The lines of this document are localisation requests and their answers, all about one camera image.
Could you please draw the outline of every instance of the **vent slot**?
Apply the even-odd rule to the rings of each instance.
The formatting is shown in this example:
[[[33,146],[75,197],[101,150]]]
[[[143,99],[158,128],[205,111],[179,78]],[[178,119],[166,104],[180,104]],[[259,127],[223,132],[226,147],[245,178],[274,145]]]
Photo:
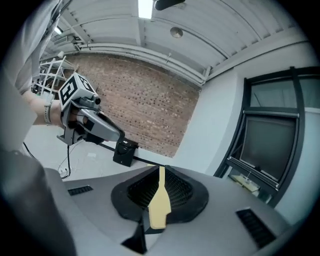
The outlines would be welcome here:
[[[239,210],[235,213],[245,226],[246,230],[250,233],[259,249],[265,247],[276,239],[276,237],[251,209]]]
[[[82,194],[85,192],[89,192],[91,190],[94,190],[94,189],[92,187],[90,187],[89,185],[87,185],[87,186],[81,186],[81,187],[68,189],[68,192],[69,192],[70,196],[75,196],[75,195],[79,195],[79,194]]]

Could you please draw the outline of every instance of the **wooden spatula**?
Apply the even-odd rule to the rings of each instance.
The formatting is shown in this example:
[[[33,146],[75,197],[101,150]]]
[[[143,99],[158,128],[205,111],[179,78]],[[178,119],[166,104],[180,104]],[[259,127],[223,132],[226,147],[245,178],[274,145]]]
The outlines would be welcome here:
[[[166,228],[167,214],[171,213],[171,205],[168,193],[165,188],[166,170],[159,167],[159,188],[155,192],[148,208],[150,227],[154,230]]]

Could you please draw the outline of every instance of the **smoke detector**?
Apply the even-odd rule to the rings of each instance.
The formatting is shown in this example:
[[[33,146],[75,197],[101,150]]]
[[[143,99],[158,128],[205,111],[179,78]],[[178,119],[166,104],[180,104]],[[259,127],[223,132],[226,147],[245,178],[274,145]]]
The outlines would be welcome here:
[[[181,38],[184,35],[184,32],[182,31],[181,28],[174,26],[170,29],[170,34],[174,38]]]

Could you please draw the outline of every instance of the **wrist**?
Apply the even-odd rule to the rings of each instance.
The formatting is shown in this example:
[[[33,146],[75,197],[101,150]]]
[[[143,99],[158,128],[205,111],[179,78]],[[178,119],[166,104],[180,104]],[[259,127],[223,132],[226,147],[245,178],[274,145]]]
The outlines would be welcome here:
[[[51,123],[55,126],[63,127],[61,123],[61,105],[59,100],[54,100],[50,108]]]

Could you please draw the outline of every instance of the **black bin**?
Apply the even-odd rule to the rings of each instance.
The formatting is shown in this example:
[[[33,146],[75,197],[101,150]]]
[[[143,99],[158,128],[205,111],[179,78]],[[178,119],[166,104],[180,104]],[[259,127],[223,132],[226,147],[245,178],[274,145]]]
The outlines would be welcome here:
[[[127,138],[118,141],[114,150],[113,161],[130,167],[137,148],[138,143]]]

